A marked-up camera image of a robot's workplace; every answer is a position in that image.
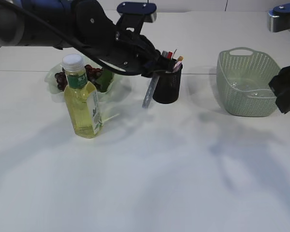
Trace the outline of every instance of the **bottle label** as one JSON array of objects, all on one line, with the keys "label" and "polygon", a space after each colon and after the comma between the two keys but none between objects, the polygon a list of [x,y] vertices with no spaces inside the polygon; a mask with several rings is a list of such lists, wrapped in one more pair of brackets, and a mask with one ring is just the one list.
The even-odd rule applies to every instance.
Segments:
[{"label": "bottle label", "polygon": [[92,91],[88,96],[87,107],[92,121],[93,132],[94,134],[97,134],[102,126],[102,119],[99,108],[98,94],[96,90]]},{"label": "bottle label", "polygon": [[88,80],[87,80],[87,76],[86,73],[84,73],[83,75],[67,75],[67,79],[69,82],[69,86],[71,88],[82,88],[84,87]]}]

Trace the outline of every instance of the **black mesh pen holder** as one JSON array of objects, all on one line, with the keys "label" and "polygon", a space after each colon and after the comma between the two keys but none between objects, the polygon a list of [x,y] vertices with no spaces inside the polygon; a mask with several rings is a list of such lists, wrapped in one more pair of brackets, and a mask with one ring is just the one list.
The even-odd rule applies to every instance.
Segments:
[{"label": "black mesh pen holder", "polygon": [[153,99],[156,102],[162,104],[170,104],[178,99],[182,69],[183,65],[181,64],[179,70],[176,72],[157,73],[160,76],[160,78],[153,95]]}]

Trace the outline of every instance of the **dark grapes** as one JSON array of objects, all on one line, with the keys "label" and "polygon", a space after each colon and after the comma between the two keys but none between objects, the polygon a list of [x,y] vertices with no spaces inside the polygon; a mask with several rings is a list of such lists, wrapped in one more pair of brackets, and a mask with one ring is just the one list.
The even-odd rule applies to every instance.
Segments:
[{"label": "dark grapes", "polygon": [[88,64],[88,65],[85,65],[85,69],[86,69],[86,70],[91,70],[91,69],[92,69],[92,66],[89,65],[89,64]]},{"label": "dark grapes", "polygon": [[65,85],[63,85],[63,84],[58,84],[57,85],[57,88],[59,89],[59,90],[61,90],[61,91],[64,91],[64,89],[65,89]]},{"label": "dark grapes", "polygon": [[[96,82],[96,80],[102,75],[103,69],[95,69],[91,65],[85,65],[87,79],[92,84],[95,85],[97,90],[101,89],[101,85]],[[61,91],[64,91],[65,87],[68,85],[68,80],[65,75],[65,70],[62,68],[62,72],[58,72],[55,74],[55,78],[57,80],[57,88]]]},{"label": "dark grapes", "polygon": [[56,74],[55,74],[55,78],[57,79],[60,75],[61,75],[61,73],[59,73],[59,72],[56,73]]},{"label": "dark grapes", "polygon": [[58,83],[58,84],[64,84],[66,81],[67,81],[67,78],[66,78],[66,76],[64,76],[64,75],[61,75],[61,76],[59,76],[59,77],[57,78],[57,83]]}]

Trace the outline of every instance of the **bottle cap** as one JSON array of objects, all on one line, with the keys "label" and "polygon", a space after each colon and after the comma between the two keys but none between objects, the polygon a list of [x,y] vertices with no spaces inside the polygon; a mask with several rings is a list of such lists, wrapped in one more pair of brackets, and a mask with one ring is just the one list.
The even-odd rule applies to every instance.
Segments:
[{"label": "bottle cap", "polygon": [[70,54],[62,59],[64,70],[69,72],[77,72],[84,68],[84,59],[79,54]]}]

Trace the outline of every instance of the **green plastic basket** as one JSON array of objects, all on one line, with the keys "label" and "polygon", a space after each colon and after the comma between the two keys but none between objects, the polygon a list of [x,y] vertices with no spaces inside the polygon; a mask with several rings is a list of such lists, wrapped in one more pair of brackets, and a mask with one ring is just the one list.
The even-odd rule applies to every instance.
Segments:
[{"label": "green plastic basket", "polygon": [[[251,55],[232,55],[236,50]],[[268,86],[280,71],[277,63],[266,53],[238,47],[219,54],[217,87],[225,109],[232,115],[265,117],[277,106],[276,97]]]}]

